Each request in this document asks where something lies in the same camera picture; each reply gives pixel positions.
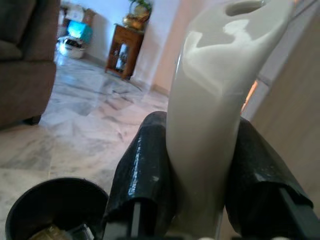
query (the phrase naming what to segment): marble floor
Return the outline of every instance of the marble floor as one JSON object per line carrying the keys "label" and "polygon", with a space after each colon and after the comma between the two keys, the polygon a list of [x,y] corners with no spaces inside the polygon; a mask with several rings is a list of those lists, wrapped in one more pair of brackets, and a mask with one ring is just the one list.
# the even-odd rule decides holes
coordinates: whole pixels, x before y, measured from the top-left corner
{"label": "marble floor", "polygon": [[151,112],[168,98],[106,74],[85,60],[58,56],[52,95],[39,125],[0,129],[0,236],[7,214],[30,187],[76,176],[110,191],[115,168]]}

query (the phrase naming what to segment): white ceramic vase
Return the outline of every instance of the white ceramic vase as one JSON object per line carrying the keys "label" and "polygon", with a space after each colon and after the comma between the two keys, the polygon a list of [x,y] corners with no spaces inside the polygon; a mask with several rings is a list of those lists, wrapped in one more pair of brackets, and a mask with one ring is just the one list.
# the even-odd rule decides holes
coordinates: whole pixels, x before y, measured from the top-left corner
{"label": "white ceramic vase", "polygon": [[187,29],[166,134],[179,185],[174,222],[183,232],[216,237],[241,108],[293,8],[294,0],[229,1]]}

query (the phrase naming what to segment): sofa armrest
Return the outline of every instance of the sofa armrest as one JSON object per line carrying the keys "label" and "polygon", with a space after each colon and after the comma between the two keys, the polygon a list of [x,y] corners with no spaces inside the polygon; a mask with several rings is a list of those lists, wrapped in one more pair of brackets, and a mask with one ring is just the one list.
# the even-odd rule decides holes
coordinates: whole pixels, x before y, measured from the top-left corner
{"label": "sofa armrest", "polygon": [[19,48],[26,61],[53,61],[60,0],[37,0]]}

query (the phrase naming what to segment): wooden cabinet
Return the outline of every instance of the wooden cabinet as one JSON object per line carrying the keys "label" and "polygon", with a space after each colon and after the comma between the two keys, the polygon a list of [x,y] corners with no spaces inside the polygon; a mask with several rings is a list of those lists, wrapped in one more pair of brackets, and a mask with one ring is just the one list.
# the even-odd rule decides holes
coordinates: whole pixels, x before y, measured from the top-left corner
{"label": "wooden cabinet", "polygon": [[131,77],[143,39],[143,32],[116,24],[105,72],[113,72],[122,79]]}

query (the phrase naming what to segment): black bowl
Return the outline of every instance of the black bowl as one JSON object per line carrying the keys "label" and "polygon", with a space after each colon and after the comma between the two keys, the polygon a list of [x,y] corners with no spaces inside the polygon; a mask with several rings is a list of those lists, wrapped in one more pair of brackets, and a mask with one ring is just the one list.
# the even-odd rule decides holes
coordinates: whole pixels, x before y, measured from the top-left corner
{"label": "black bowl", "polygon": [[108,194],[81,178],[45,181],[25,192],[12,206],[6,222],[7,240],[27,240],[51,224],[70,230],[87,224],[95,237],[102,235]]}

